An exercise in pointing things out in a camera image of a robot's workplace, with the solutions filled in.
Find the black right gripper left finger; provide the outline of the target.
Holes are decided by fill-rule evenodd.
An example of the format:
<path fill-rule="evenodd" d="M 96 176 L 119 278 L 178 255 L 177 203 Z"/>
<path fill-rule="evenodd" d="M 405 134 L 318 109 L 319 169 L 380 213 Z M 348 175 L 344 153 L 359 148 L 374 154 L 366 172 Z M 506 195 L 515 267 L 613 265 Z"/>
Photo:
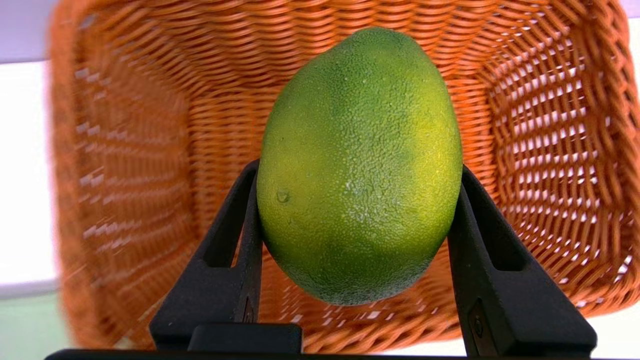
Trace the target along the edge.
<path fill-rule="evenodd" d="M 258 168 L 257 160 L 244 167 L 153 317 L 149 329 L 157 350 L 185 351 L 204 324 L 257 321 L 263 264 Z"/>

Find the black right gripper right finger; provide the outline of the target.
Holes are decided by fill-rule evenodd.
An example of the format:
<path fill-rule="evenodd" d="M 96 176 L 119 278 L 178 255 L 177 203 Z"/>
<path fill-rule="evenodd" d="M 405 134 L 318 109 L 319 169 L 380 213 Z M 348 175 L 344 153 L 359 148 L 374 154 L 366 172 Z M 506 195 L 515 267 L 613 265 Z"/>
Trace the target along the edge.
<path fill-rule="evenodd" d="M 464 167 L 448 233 L 455 305 L 469 357 L 589 357 L 594 328 Z"/>

